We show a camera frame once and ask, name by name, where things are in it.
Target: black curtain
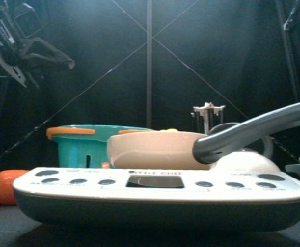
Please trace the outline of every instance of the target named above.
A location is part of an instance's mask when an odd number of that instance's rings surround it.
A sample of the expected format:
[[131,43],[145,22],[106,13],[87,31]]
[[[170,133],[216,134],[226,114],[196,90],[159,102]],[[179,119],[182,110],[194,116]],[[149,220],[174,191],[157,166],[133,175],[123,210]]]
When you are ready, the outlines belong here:
[[[300,100],[277,1],[155,0],[151,23],[147,0],[25,2],[47,24],[39,37],[77,68],[43,69],[39,88],[0,78],[0,171],[58,165],[49,127],[146,126],[149,97],[151,127],[184,131],[194,130],[193,107],[206,102],[226,105],[225,122],[242,122]],[[293,4],[282,1],[286,17]],[[300,9],[289,35],[300,88]],[[274,136],[274,161],[284,167],[300,156],[300,128]]]

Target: red object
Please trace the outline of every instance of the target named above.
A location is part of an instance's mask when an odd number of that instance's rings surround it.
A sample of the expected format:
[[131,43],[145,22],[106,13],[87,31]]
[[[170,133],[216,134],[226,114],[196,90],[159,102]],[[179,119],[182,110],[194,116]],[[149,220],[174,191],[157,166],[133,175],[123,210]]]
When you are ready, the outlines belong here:
[[29,172],[29,170],[6,170],[0,172],[0,205],[15,205],[14,181]]

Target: white bowl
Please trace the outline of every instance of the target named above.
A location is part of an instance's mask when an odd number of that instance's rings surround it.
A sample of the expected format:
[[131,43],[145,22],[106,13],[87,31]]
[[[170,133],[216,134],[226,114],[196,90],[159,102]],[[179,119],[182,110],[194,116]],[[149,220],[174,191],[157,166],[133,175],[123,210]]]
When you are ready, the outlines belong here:
[[107,142],[110,162],[122,169],[208,170],[193,154],[205,134],[184,131],[146,131],[114,135]]

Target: black tabletop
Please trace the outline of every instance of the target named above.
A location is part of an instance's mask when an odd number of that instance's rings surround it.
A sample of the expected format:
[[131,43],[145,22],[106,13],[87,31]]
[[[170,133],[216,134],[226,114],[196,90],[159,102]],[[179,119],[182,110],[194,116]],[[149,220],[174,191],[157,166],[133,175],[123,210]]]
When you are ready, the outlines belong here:
[[261,233],[94,229],[43,224],[17,206],[0,206],[0,246],[300,246],[300,221]]

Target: scale button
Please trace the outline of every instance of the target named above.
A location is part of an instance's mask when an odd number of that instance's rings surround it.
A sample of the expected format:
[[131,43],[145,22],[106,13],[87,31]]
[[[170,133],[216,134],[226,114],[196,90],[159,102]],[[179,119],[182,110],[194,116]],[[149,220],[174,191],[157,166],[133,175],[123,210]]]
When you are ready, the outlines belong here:
[[58,174],[58,170],[41,171],[39,173],[35,174],[35,176],[47,176],[47,175],[53,175],[53,174]]
[[71,180],[71,184],[81,184],[81,183],[86,183],[87,182],[87,180],[86,179],[74,179],[74,180]]
[[209,181],[200,181],[200,182],[197,182],[197,185],[201,186],[201,187],[206,187],[206,188],[214,186],[213,183],[209,182]]
[[277,186],[273,183],[269,182],[257,182],[257,185],[264,187],[264,188],[269,188],[269,189],[276,189]]
[[99,182],[101,185],[111,185],[115,183],[115,180],[113,179],[106,179]]
[[51,182],[57,182],[57,181],[59,181],[58,178],[47,178],[47,179],[45,179],[42,182],[43,182],[43,183],[51,183]]
[[234,188],[245,188],[245,185],[240,182],[228,182],[226,184]]
[[285,181],[285,178],[276,174],[260,174],[258,177],[272,181]]

